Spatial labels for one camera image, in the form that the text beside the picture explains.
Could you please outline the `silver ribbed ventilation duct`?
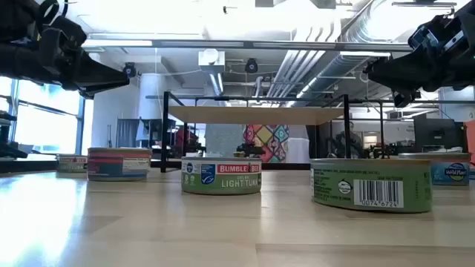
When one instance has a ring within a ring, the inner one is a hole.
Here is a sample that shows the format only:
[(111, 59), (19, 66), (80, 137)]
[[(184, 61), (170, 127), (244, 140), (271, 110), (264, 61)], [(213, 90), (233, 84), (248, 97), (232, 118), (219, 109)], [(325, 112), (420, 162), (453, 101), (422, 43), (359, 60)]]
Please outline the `silver ribbed ventilation duct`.
[(296, 94), (298, 98), (310, 98), (331, 94), (333, 86), (368, 59), (389, 56), (388, 50), (377, 50), (382, 45), (394, 45), (397, 38), (416, 27), (411, 14), (411, 7), (397, 7), (394, 3), (401, 0), (369, 0), (348, 22), (341, 31), (337, 41), (354, 45), (364, 45), (361, 50), (340, 50), (319, 52), (318, 61), (313, 65), (314, 71), (307, 72), (305, 86)]

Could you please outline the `white ceiling fixture box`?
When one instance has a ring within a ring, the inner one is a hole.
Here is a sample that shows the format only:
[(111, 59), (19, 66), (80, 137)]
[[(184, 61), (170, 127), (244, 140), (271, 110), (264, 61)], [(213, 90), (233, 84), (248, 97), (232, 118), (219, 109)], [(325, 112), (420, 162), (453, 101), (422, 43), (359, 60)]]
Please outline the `white ceiling fixture box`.
[(226, 62), (225, 52), (209, 48), (198, 53), (199, 66), (224, 66)]

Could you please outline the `large bright window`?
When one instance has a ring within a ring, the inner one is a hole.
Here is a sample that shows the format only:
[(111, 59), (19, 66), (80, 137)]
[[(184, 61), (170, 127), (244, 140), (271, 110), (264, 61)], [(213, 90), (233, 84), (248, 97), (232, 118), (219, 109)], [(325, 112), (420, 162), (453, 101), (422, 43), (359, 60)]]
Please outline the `large bright window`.
[(41, 154), (78, 154), (86, 99), (58, 85), (0, 76), (0, 111), (16, 117), (8, 138)]

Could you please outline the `person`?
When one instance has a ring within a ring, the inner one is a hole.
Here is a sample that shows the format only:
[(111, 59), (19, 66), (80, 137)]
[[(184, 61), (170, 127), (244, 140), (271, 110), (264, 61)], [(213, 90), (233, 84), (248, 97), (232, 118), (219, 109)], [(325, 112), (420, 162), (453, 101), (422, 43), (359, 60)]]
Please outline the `person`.
[[(363, 146), (362, 146), (362, 139), (361, 137), (356, 134), (354, 130), (354, 124), (353, 122), (349, 122), (349, 129), (350, 129), (350, 154), (352, 158), (358, 158), (361, 159), (363, 157)], [(345, 136), (345, 131), (342, 131), (341, 133), (338, 133), (336, 135), (336, 141), (339, 145), (342, 145), (343, 148), (345, 148), (346, 144), (346, 136)]]

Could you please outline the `black background robot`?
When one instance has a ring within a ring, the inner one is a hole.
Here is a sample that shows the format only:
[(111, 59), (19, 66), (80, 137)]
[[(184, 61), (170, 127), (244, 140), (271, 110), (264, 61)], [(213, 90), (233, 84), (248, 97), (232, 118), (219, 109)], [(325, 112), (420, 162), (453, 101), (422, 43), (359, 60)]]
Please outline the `black background robot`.
[(265, 153), (264, 149), (256, 146), (255, 143), (245, 142), (237, 146), (233, 156), (237, 158), (260, 158)]

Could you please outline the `white round column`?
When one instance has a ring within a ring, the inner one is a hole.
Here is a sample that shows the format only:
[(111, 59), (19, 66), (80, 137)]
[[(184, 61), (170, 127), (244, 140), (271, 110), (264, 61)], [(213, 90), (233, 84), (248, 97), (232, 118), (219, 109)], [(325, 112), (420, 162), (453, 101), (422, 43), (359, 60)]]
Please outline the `white round column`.
[(158, 73), (144, 73), (140, 79), (140, 98), (138, 114), (142, 119), (161, 119), (160, 97), (166, 83)]

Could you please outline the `colourful patchwork panel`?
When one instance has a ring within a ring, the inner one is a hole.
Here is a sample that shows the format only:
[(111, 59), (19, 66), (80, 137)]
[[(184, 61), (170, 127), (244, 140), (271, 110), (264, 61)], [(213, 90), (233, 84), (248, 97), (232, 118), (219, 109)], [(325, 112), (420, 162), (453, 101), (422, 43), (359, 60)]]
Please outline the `colourful patchwork panel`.
[(253, 142), (261, 147), (263, 163), (285, 163), (288, 151), (288, 125), (245, 125), (243, 130), (245, 142)]

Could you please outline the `dark grey curtain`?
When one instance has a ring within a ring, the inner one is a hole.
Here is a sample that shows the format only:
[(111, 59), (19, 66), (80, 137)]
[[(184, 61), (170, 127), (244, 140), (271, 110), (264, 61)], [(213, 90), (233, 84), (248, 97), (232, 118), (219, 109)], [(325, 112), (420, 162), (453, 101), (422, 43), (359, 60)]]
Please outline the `dark grey curtain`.
[(118, 119), (116, 129), (117, 148), (135, 148), (137, 146), (138, 119)]

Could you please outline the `black computer monitor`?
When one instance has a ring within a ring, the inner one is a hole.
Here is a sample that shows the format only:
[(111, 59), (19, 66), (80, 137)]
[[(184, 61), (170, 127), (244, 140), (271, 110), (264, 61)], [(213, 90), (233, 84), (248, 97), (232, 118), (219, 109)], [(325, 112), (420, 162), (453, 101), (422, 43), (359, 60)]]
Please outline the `black computer monitor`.
[(439, 146), (446, 149), (465, 145), (465, 130), (461, 122), (453, 119), (427, 119), (423, 116), (413, 120), (417, 152)]

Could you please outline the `blue Wild Planet can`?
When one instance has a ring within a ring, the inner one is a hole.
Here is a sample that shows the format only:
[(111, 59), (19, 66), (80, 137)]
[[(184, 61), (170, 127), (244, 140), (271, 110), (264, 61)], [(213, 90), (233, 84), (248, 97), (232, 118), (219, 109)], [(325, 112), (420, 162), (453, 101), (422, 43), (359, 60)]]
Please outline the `blue Wild Planet can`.
[(461, 152), (427, 152), (399, 154), (399, 159), (424, 159), (431, 163), (433, 185), (469, 184), (471, 155)]

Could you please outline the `green albacore tuna can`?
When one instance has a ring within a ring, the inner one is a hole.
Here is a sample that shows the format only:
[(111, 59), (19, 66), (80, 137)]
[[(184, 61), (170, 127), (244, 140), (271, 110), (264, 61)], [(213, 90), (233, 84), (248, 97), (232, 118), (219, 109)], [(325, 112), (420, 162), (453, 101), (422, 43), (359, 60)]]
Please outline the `green albacore tuna can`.
[(400, 214), (432, 210), (431, 165), (417, 159), (314, 159), (312, 200), (356, 211)]

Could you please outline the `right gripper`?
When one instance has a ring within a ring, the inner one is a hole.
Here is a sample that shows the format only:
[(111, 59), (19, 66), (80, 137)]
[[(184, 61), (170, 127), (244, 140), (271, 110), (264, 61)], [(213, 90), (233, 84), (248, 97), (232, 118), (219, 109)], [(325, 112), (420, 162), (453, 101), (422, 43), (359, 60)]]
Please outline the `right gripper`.
[(415, 50), (398, 58), (379, 57), (364, 69), (367, 78), (391, 88), (396, 108), (419, 98), (418, 89), (462, 90), (475, 85), (475, 33), (458, 32), (430, 50)]

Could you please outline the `grey overhead frame bar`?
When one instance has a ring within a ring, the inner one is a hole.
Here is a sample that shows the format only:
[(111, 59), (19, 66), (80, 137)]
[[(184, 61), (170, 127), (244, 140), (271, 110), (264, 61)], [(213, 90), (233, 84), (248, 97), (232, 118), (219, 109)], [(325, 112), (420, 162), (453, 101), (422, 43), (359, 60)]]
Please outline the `grey overhead frame bar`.
[(410, 52), (407, 44), (351, 43), (351, 42), (265, 42), (229, 40), (178, 40), (178, 39), (88, 39), (83, 47), (155, 47), (155, 48), (215, 48), (250, 50), (323, 50), (323, 51), (369, 51)]

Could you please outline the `black stand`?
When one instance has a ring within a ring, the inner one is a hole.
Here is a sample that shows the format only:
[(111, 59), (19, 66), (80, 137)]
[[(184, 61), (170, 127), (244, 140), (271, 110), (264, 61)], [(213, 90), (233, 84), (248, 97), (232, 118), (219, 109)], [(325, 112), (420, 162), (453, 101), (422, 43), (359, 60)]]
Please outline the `black stand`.
[(18, 149), (18, 144), (9, 141), (10, 126), (17, 117), (7, 111), (0, 111), (0, 158), (27, 158), (27, 153)]

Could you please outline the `red and blue can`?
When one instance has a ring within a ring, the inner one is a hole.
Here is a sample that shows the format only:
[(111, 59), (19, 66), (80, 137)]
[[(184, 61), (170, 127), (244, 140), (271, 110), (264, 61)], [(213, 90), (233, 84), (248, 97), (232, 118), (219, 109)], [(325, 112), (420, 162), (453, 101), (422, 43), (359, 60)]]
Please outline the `red and blue can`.
[(89, 148), (87, 178), (101, 182), (143, 180), (151, 156), (151, 150), (144, 148)]

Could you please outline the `white fabric panel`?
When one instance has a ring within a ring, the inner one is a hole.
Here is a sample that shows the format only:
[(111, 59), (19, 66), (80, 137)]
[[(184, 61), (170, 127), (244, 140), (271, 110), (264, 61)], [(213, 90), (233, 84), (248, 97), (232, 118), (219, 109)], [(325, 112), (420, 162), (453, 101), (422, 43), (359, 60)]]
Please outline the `white fabric panel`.
[(309, 163), (309, 137), (304, 125), (290, 125), (287, 163)]

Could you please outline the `Bumble Bee light tuna can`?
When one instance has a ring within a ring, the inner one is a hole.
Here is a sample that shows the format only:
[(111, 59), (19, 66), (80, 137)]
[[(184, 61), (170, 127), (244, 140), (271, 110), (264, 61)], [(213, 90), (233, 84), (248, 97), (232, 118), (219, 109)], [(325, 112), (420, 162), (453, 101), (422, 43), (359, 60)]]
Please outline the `Bumble Bee light tuna can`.
[(58, 154), (56, 156), (58, 172), (85, 173), (87, 171), (88, 158), (75, 154)]
[(261, 191), (262, 161), (258, 158), (183, 157), (183, 192), (205, 195), (244, 195)]

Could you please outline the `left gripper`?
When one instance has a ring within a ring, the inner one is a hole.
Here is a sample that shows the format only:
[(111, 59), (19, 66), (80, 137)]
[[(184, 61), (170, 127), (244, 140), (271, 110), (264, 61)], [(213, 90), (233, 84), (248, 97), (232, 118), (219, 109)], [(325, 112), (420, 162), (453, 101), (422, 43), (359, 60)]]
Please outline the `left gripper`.
[(81, 58), (62, 74), (53, 74), (39, 61), (39, 42), (13, 42), (0, 39), (0, 76), (29, 80), (36, 84), (55, 84), (65, 90), (77, 90), (85, 99), (95, 93), (126, 86), (130, 79), (122, 71)]

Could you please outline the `grey partition panel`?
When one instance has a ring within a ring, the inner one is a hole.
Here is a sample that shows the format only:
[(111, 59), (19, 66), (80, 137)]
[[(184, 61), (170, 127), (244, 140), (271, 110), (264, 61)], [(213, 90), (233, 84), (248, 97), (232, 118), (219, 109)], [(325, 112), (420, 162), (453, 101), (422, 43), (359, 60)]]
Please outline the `grey partition panel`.
[(243, 126), (237, 124), (207, 124), (206, 152), (219, 157), (233, 157), (243, 143)]

